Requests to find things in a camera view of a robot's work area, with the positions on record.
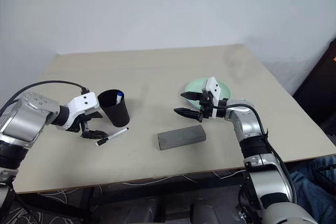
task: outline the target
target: white wall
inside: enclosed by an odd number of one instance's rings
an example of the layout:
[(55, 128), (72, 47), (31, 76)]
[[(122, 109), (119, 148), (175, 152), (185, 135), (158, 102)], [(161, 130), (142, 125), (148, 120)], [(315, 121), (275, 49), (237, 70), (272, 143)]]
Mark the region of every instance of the white wall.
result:
[(293, 93), (336, 35), (336, 0), (1, 0), (0, 104), (56, 54), (246, 44)]

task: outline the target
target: black cable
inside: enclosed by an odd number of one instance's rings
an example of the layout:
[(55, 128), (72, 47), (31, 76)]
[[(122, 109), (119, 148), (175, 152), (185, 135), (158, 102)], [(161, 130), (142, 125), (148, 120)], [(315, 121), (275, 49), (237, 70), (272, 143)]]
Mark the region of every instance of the black cable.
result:
[(65, 83), (65, 84), (70, 84), (70, 85), (75, 85), (78, 86), (82, 89), (82, 92), (87, 91), (87, 88), (85, 88), (84, 86), (74, 83), (74, 82), (70, 82), (70, 81), (59, 81), (59, 80), (51, 80), (51, 81), (40, 81), (40, 82), (36, 82), (33, 84), (30, 84), (22, 89), (20, 89), (19, 91), (17, 91), (6, 103), (5, 105), (0, 109), (0, 116), (5, 112), (6, 108), (8, 106), (10, 106), (11, 104), (13, 104), (15, 102), (15, 98), (21, 94), (23, 91), (30, 89), (32, 87), (38, 86), (38, 85), (42, 85), (42, 84), (47, 84), (47, 83)]
[(255, 220), (255, 221), (260, 222), (260, 221), (261, 221), (261, 218), (254, 217), (254, 216), (247, 210), (247, 208), (243, 206), (243, 203), (242, 203), (243, 191), (244, 191), (244, 186), (242, 186), (242, 187), (239, 189), (239, 192), (238, 192), (238, 204), (239, 204), (239, 207), (242, 209), (242, 211), (246, 214), (246, 216), (247, 216), (248, 218), (250, 218), (251, 220)]
[(285, 163), (282, 161), (281, 157), (279, 156), (279, 154), (275, 151), (275, 149), (271, 146), (271, 144), (268, 142), (268, 139), (267, 139), (267, 134), (265, 134), (265, 131), (264, 131), (264, 128), (263, 128), (263, 125), (261, 123), (261, 119), (258, 115), (258, 112), (256, 111), (255, 108), (253, 108), (252, 106), (248, 105), (248, 104), (243, 104), (243, 103), (238, 103), (238, 104), (233, 104), (233, 105), (227, 105), (227, 106), (213, 106), (214, 109), (218, 109), (218, 110), (224, 110), (224, 109), (229, 109), (229, 108), (234, 108), (234, 107), (246, 107), (246, 108), (249, 108), (250, 110), (253, 111), (254, 115), (256, 116), (257, 118), (257, 121), (258, 121), (258, 124), (259, 124), (259, 127), (260, 127), (260, 131), (261, 131), (261, 134), (263, 136), (265, 136), (265, 142), (267, 144), (267, 146), (270, 148), (270, 150), (273, 152), (273, 154), (275, 155), (275, 157), (277, 158), (277, 160), (279, 161), (280, 163), (280, 166), (282, 168), (282, 170), (284, 171), (284, 174), (288, 180), (288, 183), (291, 187), (291, 190), (292, 190), (292, 194), (293, 194), (293, 203), (297, 203), (297, 197), (296, 197), (296, 190), (295, 190), (295, 186), (294, 186), (294, 183), (293, 183), (293, 180), (292, 178), (290, 177), (290, 174), (287, 170), (287, 167), (285, 165)]

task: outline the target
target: person's leg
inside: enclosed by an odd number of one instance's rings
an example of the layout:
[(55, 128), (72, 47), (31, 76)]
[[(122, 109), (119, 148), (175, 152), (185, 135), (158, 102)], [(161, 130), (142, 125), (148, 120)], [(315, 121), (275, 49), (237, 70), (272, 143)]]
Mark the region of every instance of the person's leg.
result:
[(299, 171), (293, 172), (291, 177), (297, 191), (298, 205), (319, 224), (336, 223), (335, 198)]
[(308, 164), (309, 180), (331, 195), (336, 195), (336, 169), (331, 165), (336, 165), (335, 155), (312, 160)]

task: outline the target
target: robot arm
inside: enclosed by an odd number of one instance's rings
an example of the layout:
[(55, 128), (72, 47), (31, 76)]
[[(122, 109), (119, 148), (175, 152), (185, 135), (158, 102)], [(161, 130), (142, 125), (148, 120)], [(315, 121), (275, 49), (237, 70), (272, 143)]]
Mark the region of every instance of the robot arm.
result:
[(88, 121), (101, 118), (99, 102), (95, 93), (85, 91), (69, 103), (58, 102), (41, 94), (23, 94), (11, 112), (0, 121), (0, 209), (6, 212), (14, 200), (12, 182), (18, 173), (21, 161), (33, 146), (45, 125), (53, 124), (58, 129), (79, 132), (83, 138), (107, 137), (103, 131), (91, 131)]
[(314, 223), (314, 219), (296, 205), (295, 188), (281, 158), (267, 140), (260, 118), (246, 100), (219, 99), (220, 87), (209, 78), (202, 93), (184, 92), (181, 96), (199, 100), (200, 111), (178, 108), (179, 115), (202, 122), (203, 118), (224, 118), (233, 123), (246, 169), (243, 190), (251, 207), (264, 224)]

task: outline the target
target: marker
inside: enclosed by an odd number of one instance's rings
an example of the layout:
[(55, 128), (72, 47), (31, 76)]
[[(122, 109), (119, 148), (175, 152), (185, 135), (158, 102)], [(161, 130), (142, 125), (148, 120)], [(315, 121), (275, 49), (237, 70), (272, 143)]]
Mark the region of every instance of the marker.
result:
[(116, 105), (119, 104), (121, 102), (121, 98), (122, 98), (122, 92), (121, 91), (118, 91), (118, 94), (117, 94), (117, 101), (116, 101)]
[(110, 135), (110, 136), (108, 136), (108, 137), (102, 138), (101, 140), (96, 141), (96, 142), (95, 142), (95, 145), (96, 145), (96, 146), (100, 146), (100, 145), (106, 143), (106, 142), (107, 142), (108, 140), (110, 140), (111, 138), (114, 138), (114, 137), (120, 135), (121, 133), (124, 133), (125, 131), (128, 131), (128, 129), (129, 129), (128, 127), (127, 127), (127, 128), (124, 128), (124, 129), (122, 129), (122, 130), (120, 130), (120, 131), (114, 133), (113, 135)]

